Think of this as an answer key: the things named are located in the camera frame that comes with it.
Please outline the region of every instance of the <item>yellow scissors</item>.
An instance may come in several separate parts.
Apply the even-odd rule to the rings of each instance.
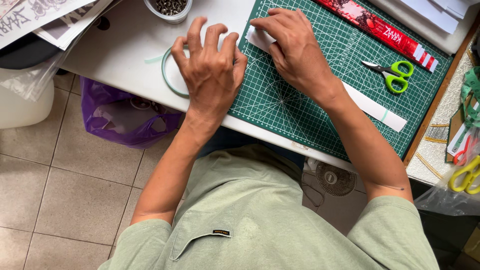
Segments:
[[[480,192],[480,185],[474,189],[470,189],[475,178],[480,175],[480,156],[476,156],[467,166],[461,168],[460,170],[454,172],[450,180],[448,181],[448,187],[456,192],[465,191],[468,194],[477,194]],[[459,186],[455,186],[455,180],[463,173],[467,173],[463,177],[463,181]]]

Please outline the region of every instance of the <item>container of screws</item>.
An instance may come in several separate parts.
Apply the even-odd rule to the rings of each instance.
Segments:
[[[192,7],[192,0],[144,0],[144,2],[155,15],[171,24],[183,22]]]

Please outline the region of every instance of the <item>purple plastic bag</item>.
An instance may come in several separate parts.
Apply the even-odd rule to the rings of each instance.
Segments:
[[[137,96],[83,76],[80,76],[80,89],[82,90],[82,115],[85,130],[110,142],[123,144],[131,148],[146,149],[176,129],[180,122],[181,113],[159,114],[126,134],[102,129],[108,123],[108,120],[102,117],[93,117],[94,111],[99,106]],[[151,128],[159,117],[163,118],[166,125],[165,131],[162,132],[157,132]]]

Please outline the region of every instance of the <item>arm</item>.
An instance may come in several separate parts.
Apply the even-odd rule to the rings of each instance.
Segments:
[[[178,37],[172,46],[190,105],[179,132],[140,194],[130,225],[148,219],[172,224],[196,156],[220,126],[243,81],[247,58],[235,46],[239,35],[230,33],[219,52],[219,36],[228,29],[222,24],[212,25],[207,28],[203,48],[200,30],[206,20],[195,18],[187,36]],[[183,53],[185,44],[190,58]]]
[[[269,49],[282,77],[328,114],[363,180],[368,201],[391,195],[413,202],[401,159],[331,72],[307,17],[300,10],[268,13],[250,24],[277,40]]]

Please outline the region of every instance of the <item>scissors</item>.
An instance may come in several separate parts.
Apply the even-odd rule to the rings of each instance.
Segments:
[[[470,142],[470,137],[471,135],[468,135],[468,138],[467,138],[467,143],[465,143],[465,148],[462,150],[462,151],[459,151],[454,157],[453,157],[453,164],[455,165],[459,165],[459,166],[463,166],[465,165],[465,162],[467,161],[467,159],[465,158],[465,153],[467,152],[468,150],[468,143]]]
[[[480,192],[480,185],[474,189],[470,189],[475,178],[480,175],[480,156],[476,156],[467,166],[453,173],[452,177],[448,181],[448,187],[456,192],[465,191],[468,194],[477,194]],[[459,186],[455,186],[455,181],[463,173],[467,173]]]
[[[410,77],[413,74],[413,65],[408,61],[398,61],[389,67],[382,67],[378,64],[367,61],[362,61],[362,63],[373,70],[381,72],[385,77],[385,84],[387,85],[387,88],[394,93],[402,93],[405,91],[408,87],[408,82],[404,79],[404,77]],[[398,66],[401,64],[404,64],[408,67],[408,73],[403,73],[398,70]],[[392,87],[393,81],[399,82],[402,85],[402,90],[394,89]]]

